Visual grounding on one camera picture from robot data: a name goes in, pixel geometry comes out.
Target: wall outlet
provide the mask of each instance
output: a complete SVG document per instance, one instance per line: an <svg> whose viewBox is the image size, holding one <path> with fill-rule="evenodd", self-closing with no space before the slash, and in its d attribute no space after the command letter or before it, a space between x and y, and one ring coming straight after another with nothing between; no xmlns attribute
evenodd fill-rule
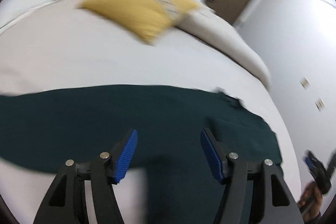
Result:
<svg viewBox="0 0 336 224"><path fill-rule="evenodd" d="M321 98L319 98L316 102L315 102L317 108L319 109L319 111L322 111L322 109L324 109L326 106L323 103L323 101L321 100Z"/></svg>
<svg viewBox="0 0 336 224"><path fill-rule="evenodd" d="M310 83L309 83L309 81L307 80L306 77L304 77L304 78L300 81L300 83L301 83L301 85L302 85L305 89L307 89L307 88L310 86Z"/></svg>

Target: mattress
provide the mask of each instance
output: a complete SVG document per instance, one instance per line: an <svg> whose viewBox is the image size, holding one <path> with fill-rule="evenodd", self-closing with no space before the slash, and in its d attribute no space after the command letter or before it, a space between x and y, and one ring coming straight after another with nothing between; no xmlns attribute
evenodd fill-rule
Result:
<svg viewBox="0 0 336 224"><path fill-rule="evenodd" d="M223 89L261 116L276 133L285 181L295 199L301 192L298 164L285 124L264 85L222 52L177 28L155 43L90 11L62 9L81 0L44 6L0 34L0 92L25 94L95 85L172 85ZM0 159L0 193L21 224L31 224L53 174L23 169ZM126 224L144 223L146 174L130 170L114 187ZM87 192L90 223L95 223Z"/></svg>

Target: black clamp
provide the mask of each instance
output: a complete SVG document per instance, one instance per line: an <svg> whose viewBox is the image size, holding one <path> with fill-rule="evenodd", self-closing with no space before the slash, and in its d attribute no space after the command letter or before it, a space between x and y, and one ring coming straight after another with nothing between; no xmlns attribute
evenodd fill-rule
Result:
<svg viewBox="0 0 336 224"><path fill-rule="evenodd" d="M213 224L241 223L248 180L253 180L250 224L303 224L297 204L272 160L246 161L217 142L208 128L201 133L201 145L213 177L226 185Z"/></svg>
<svg viewBox="0 0 336 224"><path fill-rule="evenodd" d="M124 224L111 184L125 177L137 146L138 135L129 129L110 152L91 162L67 160L58 171L35 216L34 224L89 224L84 181L91 180L99 224Z"/></svg>

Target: hand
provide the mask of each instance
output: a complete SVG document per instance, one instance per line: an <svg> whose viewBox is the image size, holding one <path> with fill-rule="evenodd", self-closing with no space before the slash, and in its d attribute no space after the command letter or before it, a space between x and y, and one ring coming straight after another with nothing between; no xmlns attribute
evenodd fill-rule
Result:
<svg viewBox="0 0 336 224"><path fill-rule="evenodd" d="M322 197L322 194L320 192L320 189L317 187L316 182L314 182L314 181L310 182L306 186L306 188L305 188L305 190L304 190L304 192L303 192L303 194L300 198L300 201L297 204L299 206L299 208L301 208L302 206L304 206L306 204L307 200L309 199L309 197L311 195L314 195L315 203L310 208L310 210L305 215L302 216L303 221L305 223L314 219L314 218L316 218L319 215L320 208L321 208L321 205L322 205L323 197Z"/></svg>

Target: bolt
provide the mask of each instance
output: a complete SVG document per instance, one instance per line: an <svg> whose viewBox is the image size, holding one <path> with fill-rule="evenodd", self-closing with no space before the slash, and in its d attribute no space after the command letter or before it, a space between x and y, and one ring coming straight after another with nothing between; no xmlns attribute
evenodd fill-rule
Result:
<svg viewBox="0 0 336 224"><path fill-rule="evenodd" d="M110 156L110 154L108 152L103 152L100 154L100 158L102 159L107 159Z"/></svg>
<svg viewBox="0 0 336 224"><path fill-rule="evenodd" d="M233 160L236 160L236 159L238 159L238 154L237 154L237 153L234 153L234 152L231 152L231 153L229 154L229 158L230 158L230 159L233 159Z"/></svg>
<svg viewBox="0 0 336 224"><path fill-rule="evenodd" d="M264 160L264 163L267 165L267 166L271 166L273 164L272 160L270 159L265 159Z"/></svg>
<svg viewBox="0 0 336 224"><path fill-rule="evenodd" d="M66 166L72 166L74 163L75 163L75 162L74 162L73 160L67 160L67 161L65 162L65 165L66 165Z"/></svg>

